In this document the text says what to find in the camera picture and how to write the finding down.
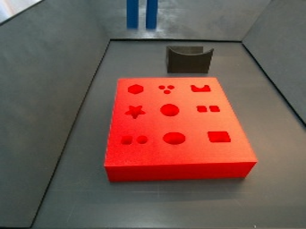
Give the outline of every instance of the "small round hole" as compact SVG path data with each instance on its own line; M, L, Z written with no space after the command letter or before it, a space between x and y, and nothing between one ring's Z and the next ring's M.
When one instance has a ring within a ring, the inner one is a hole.
M145 144L145 143L148 143L149 138L146 136L140 136L137 141L140 142L140 144Z

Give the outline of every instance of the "star-shaped hole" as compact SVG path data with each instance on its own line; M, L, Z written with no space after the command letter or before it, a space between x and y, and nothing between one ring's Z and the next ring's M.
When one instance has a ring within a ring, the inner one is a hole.
M130 111L126 112L126 115L132 115L134 119L137 119L140 115L145 114L146 112L142 111L142 106L130 106Z

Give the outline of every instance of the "black object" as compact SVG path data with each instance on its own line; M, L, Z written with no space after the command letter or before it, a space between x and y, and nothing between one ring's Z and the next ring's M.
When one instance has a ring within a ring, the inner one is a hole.
M168 47L169 73L209 73L214 48L204 53L204 47Z

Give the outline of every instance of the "shape-shaped hole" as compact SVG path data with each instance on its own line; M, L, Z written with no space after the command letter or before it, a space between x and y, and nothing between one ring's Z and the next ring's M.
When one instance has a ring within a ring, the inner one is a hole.
M145 115L146 112L142 111L142 106L130 106L130 110L125 114L132 115L132 117L137 119L138 116Z
M197 106L200 112L208 112L206 106Z
M230 134L226 131L209 131L210 142L232 142Z
M162 106L161 112L166 116L176 116L180 113L180 108L174 104L166 104Z
M212 112L220 112L221 109L220 109L218 106L210 106L210 111L212 111Z
M210 92L210 85L205 85L204 88L198 88L196 85L190 87L194 92Z
M130 135L122 136L122 138L121 138L121 144L130 145L132 142L133 142L133 137Z
M140 84L134 84L129 87L129 92L134 95L140 94L144 92L144 86Z
M169 132L164 136L165 142L172 144L172 145L182 144L186 141L186 139L188 139L186 135L181 132Z
M149 138L142 135L142 136L138 137L137 141L140 142L140 144L145 144L145 143L148 143Z

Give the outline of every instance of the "circular hole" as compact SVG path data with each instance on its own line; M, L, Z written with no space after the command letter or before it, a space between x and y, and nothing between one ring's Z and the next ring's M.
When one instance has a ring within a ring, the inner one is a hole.
M182 144L186 141L186 139L188 139L186 135L181 132L169 132L164 136L165 142L172 144L172 145Z
M180 113L180 108L174 104L166 104L162 106L161 112L166 116L176 116Z
M148 143L148 141L149 141L149 138L146 136L140 136L138 137L140 144L145 144L145 143Z

